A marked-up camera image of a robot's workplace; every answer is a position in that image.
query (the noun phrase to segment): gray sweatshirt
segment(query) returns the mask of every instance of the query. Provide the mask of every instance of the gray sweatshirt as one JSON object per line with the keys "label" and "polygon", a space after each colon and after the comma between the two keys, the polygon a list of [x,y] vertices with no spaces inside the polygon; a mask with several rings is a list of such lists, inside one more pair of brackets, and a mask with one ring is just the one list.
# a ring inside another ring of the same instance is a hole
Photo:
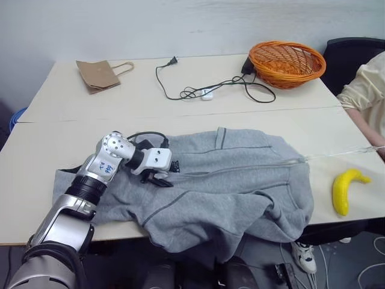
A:
{"label": "gray sweatshirt", "polygon": [[[301,235],[313,211],[309,166],[281,137],[219,128],[169,140],[179,166],[167,178],[174,187],[142,184],[122,167],[95,223],[136,220],[168,252],[211,240],[219,262],[234,254],[245,233],[276,242]],[[73,177],[56,172],[54,200]]]}

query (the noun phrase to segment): blue object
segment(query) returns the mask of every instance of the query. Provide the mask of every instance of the blue object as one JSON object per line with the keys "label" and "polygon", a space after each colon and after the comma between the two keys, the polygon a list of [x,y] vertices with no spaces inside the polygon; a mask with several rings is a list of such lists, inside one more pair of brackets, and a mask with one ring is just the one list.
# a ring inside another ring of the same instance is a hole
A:
{"label": "blue object", "polygon": [[16,112],[14,115],[12,115],[11,120],[10,120],[10,132],[12,132],[12,129],[14,128],[15,124],[17,123],[17,120],[19,119],[20,116],[22,116],[23,112],[27,109],[28,107],[25,107],[18,112]]}

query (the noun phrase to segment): person's arm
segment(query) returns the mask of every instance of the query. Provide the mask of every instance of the person's arm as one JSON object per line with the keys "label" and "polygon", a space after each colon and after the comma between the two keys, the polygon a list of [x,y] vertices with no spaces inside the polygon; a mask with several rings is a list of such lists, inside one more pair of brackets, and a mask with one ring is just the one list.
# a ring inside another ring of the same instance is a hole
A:
{"label": "person's arm", "polygon": [[[366,123],[359,110],[347,108],[346,112],[373,146],[385,146],[385,138]],[[385,148],[379,149],[377,152],[385,161]]]}

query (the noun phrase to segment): floor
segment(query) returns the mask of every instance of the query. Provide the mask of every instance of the floor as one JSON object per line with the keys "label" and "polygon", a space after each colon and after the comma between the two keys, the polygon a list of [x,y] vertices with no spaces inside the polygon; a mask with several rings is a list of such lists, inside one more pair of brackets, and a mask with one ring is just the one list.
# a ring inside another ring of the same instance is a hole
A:
{"label": "floor", "polygon": [[[330,243],[322,245],[325,253],[330,289],[359,289],[357,277],[367,266],[385,263],[385,256],[373,247],[377,235],[362,232],[352,239],[350,244]],[[385,252],[385,241],[379,240],[377,246]],[[282,246],[284,258],[293,262],[290,245]],[[109,244],[95,244],[93,252],[86,257],[84,264],[91,288],[107,289],[110,284],[127,284],[124,289],[135,288],[134,279],[141,279],[147,269],[168,255],[162,249],[152,246],[148,239],[116,241]],[[12,274],[20,266],[22,247],[13,247],[11,251]],[[319,247],[315,247],[315,259],[318,267],[316,274],[318,288],[325,288],[325,267]],[[244,237],[237,251],[237,256],[250,266],[260,289],[287,288],[278,284],[274,265],[283,263],[280,246],[277,243],[262,241],[251,236]],[[305,275],[293,262],[296,276],[307,288],[311,288]],[[8,247],[0,247],[0,285],[5,280],[8,270]],[[367,271],[362,277],[363,288],[372,288],[374,284],[385,284],[385,267],[376,267]]]}

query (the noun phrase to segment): banana toy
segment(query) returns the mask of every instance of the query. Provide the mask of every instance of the banana toy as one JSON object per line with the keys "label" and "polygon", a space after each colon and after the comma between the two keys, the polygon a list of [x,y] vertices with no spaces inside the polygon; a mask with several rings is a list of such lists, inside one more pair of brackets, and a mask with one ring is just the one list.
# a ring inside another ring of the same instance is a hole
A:
{"label": "banana toy", "polygon": [[348,189],[352,181],[361,181],[364,184],[372,180],[363,176],[357,169],[349,169],[334,179],[333,183],[333,206],[337,213],[346,216],[349,212]]}

